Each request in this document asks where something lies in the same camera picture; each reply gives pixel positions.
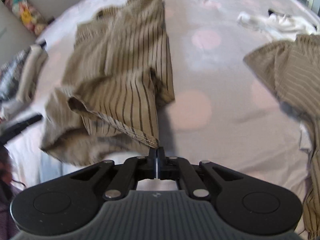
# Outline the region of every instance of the polka dot bed sheet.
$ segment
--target polka dot bed sheet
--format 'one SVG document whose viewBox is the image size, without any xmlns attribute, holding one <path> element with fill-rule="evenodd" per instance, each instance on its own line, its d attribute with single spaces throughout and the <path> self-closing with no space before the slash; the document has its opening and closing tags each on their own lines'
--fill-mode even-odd
<svg viewBox="0 0 320 240">
<path fill-rule="evenodd" d="M 68 9 L 39 38 L 46 39 L 49 59 L 38 82 L 35 100 L 26 114 L 41 112 L 59 86 L 73 52 L 77 24 L 101 7 L 126 0 L 83 0 Z M 308 156 L 299 150 L 300 124 L 281 111 L 278 102 L 242 62 L 268 42 L 263 33 L 238 25 L 241 11 L 268 15 L 272 8 L 319 18 L 297 0 L 164 0 L 170 40 L 176 100 L 159 110 L 160 142 L 167 155 L 191 163 L 208 159 L 253 177 L 281 185 L 301 201 L 308 189 Z M 43 124 L 12 140 L 8 148 L 17 179 L 28 186 L 79 169 L 39 150 Z M 122 163 L 135 153 L 108 156 Z M 171 183 L 144 181 L 140 189 L 172 189 Z M 303 232 L 303 221 L 297 232 Z"/>
</svg>

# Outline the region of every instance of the white garment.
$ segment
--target white garment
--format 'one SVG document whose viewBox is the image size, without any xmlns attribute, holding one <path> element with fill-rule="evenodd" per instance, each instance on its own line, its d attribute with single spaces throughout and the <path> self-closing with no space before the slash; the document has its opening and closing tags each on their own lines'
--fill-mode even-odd
<svg viewBox="0 0 320 240">
<path fill-rule="evenodd" d="M 23 111 L 32 100 L 36 83 L 48 54 L 40 45 L 32 45 L 21 74 L 19 88 L 14 99 L 1 105 L 0 117 L 6 121 Z"/>
<path fill-rule="evenodd" d="M 245 28 L 265 32 L 270 40 L 295 41 L 297 34 L 320 34 L 311 23 L 300 16 L 273 13 L 265 17 L 241 12 L 237 22 Z"/>
</svg>

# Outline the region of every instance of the metal screw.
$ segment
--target metal screw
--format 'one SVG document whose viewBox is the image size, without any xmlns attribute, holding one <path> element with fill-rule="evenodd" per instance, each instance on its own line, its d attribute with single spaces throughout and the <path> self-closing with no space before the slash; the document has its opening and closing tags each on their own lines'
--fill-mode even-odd
<svg viewBox="0 0 320 240">
<path fill-rule="evenodd" d="M 116 197 L 120 197 L 121 196 L 121 192 L 119 190 L 116 189 L 111 189 L 106 191 L 105 196 L 107 198 L 116 198 Z"/>
<path fill-rule="evenodd" d="M 206 189 L 200 188 L 200 189 L 196 189 L 193 192 L 193 195 L 195 195 L 196 197 L 207 197 L 209 196 L 209 191 L 207 191 Z"/>
</svg>

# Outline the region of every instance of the white logo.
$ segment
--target white logo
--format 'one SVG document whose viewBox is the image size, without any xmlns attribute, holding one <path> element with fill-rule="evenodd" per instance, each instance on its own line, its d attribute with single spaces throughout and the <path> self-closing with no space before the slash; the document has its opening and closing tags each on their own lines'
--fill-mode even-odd
<svg viewBox="0 0 320 240">
<path fill-rule="evenodd" d="M 152 195 L 153 195 L 154 197 L 158 198 L 158 197 L 161 196 L 161 193 L 157 192 L 157 193 L 154 193 L 154 194 L 152 194 Z"/>
</svg>

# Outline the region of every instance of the brown striped garment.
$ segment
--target brown striped garment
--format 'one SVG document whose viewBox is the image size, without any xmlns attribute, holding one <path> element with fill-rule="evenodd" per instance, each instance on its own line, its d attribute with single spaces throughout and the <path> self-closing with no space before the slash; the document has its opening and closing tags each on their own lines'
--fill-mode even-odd
<svg viewBox="0 0 320 240">
<path fill-rule="evenodd" d="M 47 105 L 41 149 L 74 165 L 158 148 L 157 106 L 174 100 L 162 0 L 128 0 L 78 26 Z"/>
<path fill-rule="evenodd" d="M 277 41 L 244 57 L 257 77 L 298 113 L 308 128 L 314 152 L 310 156 L 312 186 L 303 204 L 309 239 L 320 235 L 320 36 L 297 35 Z"/>
</svg>

